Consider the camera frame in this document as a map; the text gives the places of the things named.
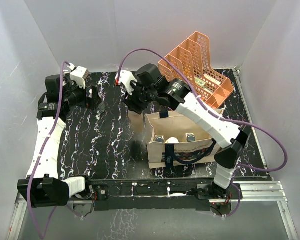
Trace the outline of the cream round cap bottle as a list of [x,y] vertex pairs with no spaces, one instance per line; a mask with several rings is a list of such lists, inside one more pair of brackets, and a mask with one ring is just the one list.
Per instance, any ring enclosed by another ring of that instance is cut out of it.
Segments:
[[165,141],[166,144],[177,144],[179,140],[176,137],[170,137]]

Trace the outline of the beige pump bottle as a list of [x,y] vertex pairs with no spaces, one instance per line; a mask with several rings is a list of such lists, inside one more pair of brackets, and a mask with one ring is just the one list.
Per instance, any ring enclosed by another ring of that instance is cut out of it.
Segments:
[[132,129],[132,131],[135,134],[142,134],[143,133],[143,128],[144,128],[144,117],[143,114],[138,114],[134,111],[128,111],[128,119],[129,119],[129,124]]

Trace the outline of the small clear square bottle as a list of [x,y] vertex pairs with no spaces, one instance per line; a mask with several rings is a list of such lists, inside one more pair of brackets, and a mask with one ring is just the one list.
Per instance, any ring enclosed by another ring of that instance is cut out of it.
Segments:
[[165,137],[163,135],[156,135],[155,136],[155,142],[165,143]]

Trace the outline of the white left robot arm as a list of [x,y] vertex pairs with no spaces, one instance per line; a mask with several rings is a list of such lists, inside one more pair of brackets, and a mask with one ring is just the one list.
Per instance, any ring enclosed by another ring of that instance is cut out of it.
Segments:
[[87,176],[77,175],[60,180],[58,155],[67,116],[74,107],[100,111],[102,99],[95,85],[87,86],[89,72],[66,73],[63,86],[60,76],[45,79],[46,92],[38,101],[37,140],[31,166],[25,179],[17,182],[17,190],[30,202],[32,208],[65,206],[78,195],[87,200],[93,195],[93,187]]

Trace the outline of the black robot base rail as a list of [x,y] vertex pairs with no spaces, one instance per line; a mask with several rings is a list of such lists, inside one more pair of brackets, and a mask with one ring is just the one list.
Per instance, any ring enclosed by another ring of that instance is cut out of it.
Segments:
[[94,211],[190,209],[209,211],[210,205],[228,205],[242,199],[240,185],[226,190],[210,178],[156,178],[91,180],[87,193],[73,196],[74,204],[91,204]]

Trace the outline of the large clear square bottle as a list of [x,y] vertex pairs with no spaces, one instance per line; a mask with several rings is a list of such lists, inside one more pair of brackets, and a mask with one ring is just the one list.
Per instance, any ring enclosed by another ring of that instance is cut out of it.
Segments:
[[196,136],[193,133],[186,133],[184,135],[184,142],[192,143],[196,141]]

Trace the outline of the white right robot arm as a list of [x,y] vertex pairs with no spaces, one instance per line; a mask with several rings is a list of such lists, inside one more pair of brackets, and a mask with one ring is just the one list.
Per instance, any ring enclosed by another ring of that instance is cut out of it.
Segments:
[[154,64],[143,66],[136,75],[119,70],[116,83],[125,87],[122,101],[129,112],[141,115],[150,102],[157,102],[206,131],[221,148],[214,158],[217,171],[213,194],[220,199],[230,194],[238,158],[250,137],[248,132],[206,105],[185,76],[168,81]]

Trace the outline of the cream canvas tote bag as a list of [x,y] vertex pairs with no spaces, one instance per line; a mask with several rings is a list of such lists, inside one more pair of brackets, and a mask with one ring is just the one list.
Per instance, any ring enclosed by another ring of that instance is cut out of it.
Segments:
[[[184,142],[185,134],[193,133],[195,142]],[[213,138],[195,124],[192,120],[175,111],[157,112],[145,115],[145,142],[150,169],[180,166],[181,163],[168,155],[168,144],[155,142],[155,136],[163,135],[167,139],[177,138],[179,143],[172,144],[175,156],[190,164],[202,154],[206,154],[197,161],[198,164],[214,162],[214,155],[221,150]]]

